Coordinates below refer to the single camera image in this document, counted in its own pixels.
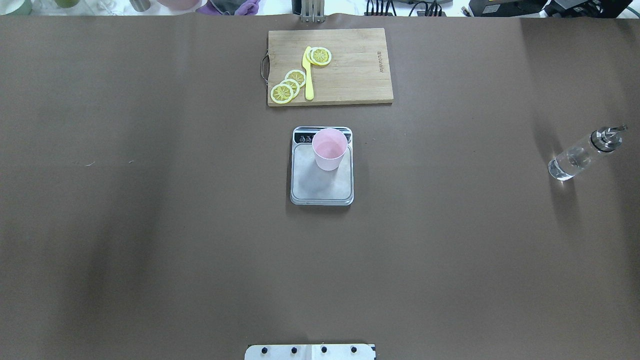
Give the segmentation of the pink plastic cup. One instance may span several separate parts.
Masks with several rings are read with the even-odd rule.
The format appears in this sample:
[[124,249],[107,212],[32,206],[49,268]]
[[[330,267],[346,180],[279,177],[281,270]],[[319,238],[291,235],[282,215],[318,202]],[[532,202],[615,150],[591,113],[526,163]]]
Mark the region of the pink plastic cup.
[[338,129],[326,128],[317,132],[311,140],[317,166],[323,171],[336,170],[348,148],[346,135]]

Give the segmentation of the glass sauce dispenser bottle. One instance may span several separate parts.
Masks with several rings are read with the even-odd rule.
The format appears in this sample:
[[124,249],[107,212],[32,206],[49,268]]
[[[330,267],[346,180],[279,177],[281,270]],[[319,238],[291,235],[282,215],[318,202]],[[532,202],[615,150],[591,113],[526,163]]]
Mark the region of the glass sauce dispenser bottle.
[[623,133],[628,131],[626,124],[603,126],[556,155],[547,165],[551,177],[565,182],[601,158],[614,153],[623,143]]

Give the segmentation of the silver kitchen scale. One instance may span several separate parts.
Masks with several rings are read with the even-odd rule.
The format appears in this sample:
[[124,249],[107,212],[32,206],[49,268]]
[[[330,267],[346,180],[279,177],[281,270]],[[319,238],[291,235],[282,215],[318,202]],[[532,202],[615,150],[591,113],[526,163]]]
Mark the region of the silver kitchen scale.
[[354,201],[353,132],[334,126],[347,148],[334,170],[322,170],[315,159],[313,138],[325,126],[298,126],[292,132],[290,201],[298,206],[349,207]]

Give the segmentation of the yellow plastic knife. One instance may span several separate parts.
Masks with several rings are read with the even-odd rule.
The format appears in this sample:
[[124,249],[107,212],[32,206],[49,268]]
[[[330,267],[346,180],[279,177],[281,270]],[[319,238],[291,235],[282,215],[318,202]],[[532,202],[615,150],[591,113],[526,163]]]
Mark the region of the yellow plastic knife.
[[307,101],[312,101],[314,99],[314,87],[313,87],[313,71],[312,65],[309,59],[309,53],[311,51],[311,46],[307,46],[302,53],[302,68],[305,71],[305,85],[304,85],[304,96]]

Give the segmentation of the lemon slice front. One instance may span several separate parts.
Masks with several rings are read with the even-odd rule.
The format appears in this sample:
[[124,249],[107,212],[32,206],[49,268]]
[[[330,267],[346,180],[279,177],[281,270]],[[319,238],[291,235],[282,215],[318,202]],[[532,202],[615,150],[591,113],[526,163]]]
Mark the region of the lemon slice front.
[[275,104],[288,104],[297,94],[295,89],[288,83],[279,83],[270,90],[270,99]]

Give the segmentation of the lemon slice middle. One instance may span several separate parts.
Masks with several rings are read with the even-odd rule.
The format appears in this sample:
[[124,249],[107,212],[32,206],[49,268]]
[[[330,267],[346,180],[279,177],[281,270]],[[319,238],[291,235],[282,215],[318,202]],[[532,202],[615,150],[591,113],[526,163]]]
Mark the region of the lemon slice middle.
[[284,84],[284,85],[288,85],[291,90],[292,90],[292,96],[291,99],[295,99],[298,94],[300,93],[300,84],[297,82],[297,80],[294,79],[284,79],[280,82],[280,84]]

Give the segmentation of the lemon slice back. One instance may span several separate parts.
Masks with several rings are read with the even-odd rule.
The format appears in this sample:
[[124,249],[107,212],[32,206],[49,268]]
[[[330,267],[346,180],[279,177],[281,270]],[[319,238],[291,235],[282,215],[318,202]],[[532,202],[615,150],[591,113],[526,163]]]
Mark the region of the lemon slice back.
[[302,87],[306,84],[307,76],[303,70],[300,69],[292,69],[286,73],[284,80],[293,80],[297,82],[297,84]]

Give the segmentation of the wooden cutting board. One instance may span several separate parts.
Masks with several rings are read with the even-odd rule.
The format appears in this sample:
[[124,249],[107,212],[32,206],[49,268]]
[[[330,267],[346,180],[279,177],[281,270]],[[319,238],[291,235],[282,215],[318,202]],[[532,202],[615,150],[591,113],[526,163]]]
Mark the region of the wooden cutting board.
[[306,87],[288,106],[391,104],[393,80],[384,28],[270,30],[267,51],[260,65],[268,89],[293,69],[304,70],[306,48],[324,47],[332,54],[329,64],[311,66]]

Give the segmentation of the lemon slice pair far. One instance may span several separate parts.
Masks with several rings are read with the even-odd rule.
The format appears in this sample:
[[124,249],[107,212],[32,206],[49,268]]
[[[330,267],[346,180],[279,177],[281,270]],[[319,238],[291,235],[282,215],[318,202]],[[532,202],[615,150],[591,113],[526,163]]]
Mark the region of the lemon slice pair far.
[[327,66],[333,59],[331,51],[326,47],[311,47],[306,59],[316,66]]

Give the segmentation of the white mounting plate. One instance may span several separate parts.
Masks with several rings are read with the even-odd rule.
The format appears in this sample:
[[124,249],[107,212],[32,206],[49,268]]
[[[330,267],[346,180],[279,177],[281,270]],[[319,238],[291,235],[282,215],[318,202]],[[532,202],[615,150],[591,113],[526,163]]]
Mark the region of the white mounting plate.
[[247,347],[245,360],[376,360],[374,344],[255,344]]

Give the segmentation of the purple grey cloth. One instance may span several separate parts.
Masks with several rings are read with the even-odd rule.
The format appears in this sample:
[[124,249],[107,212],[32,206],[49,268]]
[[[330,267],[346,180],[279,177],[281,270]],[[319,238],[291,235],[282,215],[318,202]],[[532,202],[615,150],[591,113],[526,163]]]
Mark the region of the purple grey cloth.
[[206,0],[195,12],[213,16],[253,16],[258,10],[259,0]]

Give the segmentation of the aluminium frame post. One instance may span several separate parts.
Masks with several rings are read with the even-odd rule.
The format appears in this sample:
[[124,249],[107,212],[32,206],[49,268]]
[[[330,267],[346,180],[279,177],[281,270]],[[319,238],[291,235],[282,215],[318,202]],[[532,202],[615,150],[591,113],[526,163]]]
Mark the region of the aluminium frame post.
[[324,23],[326,21],[324,0],[295,0],[302,23]]

